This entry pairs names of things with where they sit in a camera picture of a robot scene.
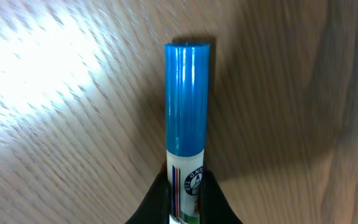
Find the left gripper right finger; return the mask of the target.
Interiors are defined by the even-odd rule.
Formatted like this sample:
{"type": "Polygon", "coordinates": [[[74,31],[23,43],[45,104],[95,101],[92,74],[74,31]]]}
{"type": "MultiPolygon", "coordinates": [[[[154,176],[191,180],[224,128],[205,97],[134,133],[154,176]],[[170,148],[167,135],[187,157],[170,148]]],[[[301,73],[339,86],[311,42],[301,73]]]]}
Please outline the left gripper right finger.
{"type": "Polygon", "coordinates": [[[200,223],[242,224],[228,204],[214,174],[210,170],[204,171],[201,182],[200,223]]]}

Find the blue whiteboard marker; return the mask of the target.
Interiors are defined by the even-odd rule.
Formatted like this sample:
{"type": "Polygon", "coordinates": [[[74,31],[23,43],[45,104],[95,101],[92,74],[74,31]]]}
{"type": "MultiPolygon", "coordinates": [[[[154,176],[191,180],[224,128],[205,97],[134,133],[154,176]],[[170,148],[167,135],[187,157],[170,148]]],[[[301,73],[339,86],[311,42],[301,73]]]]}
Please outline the blue whiteboard marker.
{"type": "Polygon", "coordinates": [[[165,45],[165,124],[170,218],[200,222],[210,45],[165,45]]]}

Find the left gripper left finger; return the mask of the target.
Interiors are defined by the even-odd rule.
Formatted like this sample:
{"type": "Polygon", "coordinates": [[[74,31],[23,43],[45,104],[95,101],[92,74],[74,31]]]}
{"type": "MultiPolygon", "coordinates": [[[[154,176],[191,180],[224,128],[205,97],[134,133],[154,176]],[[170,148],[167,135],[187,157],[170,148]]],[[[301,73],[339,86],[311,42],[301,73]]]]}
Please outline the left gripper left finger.
{"type": "Polygon", "coordinates": [[[170,193],[167,172],[160,172],[138,209],[126,224],[168,224],[170,214],[170,193]]]}

